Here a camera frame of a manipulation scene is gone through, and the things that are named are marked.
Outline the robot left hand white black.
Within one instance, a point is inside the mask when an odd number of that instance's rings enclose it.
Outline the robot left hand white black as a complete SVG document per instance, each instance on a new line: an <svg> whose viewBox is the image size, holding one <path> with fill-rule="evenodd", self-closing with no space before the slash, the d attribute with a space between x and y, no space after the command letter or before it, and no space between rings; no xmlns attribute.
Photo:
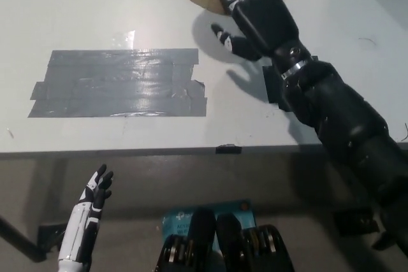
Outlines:
<svg viewBox="0 0 408 272"><path fill-rule="evenodd" d="M80 270L91 263L105 201L112 195L109 189L113 172L103 164L88 181L80 199L73 207L59 252L59 265Z"/></svg>

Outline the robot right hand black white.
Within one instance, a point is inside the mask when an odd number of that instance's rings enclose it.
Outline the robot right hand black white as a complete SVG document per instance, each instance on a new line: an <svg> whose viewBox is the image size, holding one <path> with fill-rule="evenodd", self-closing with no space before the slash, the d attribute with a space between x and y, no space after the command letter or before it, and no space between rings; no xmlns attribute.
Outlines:
<svg viewBox="0 0 408 272"><path fill-rule="evenodd" d="M218 24L211 25L219 42L230 53L248 61L268 57L284 76L313 61L283 0L220 1L243 34L234 36Z"/></svg>

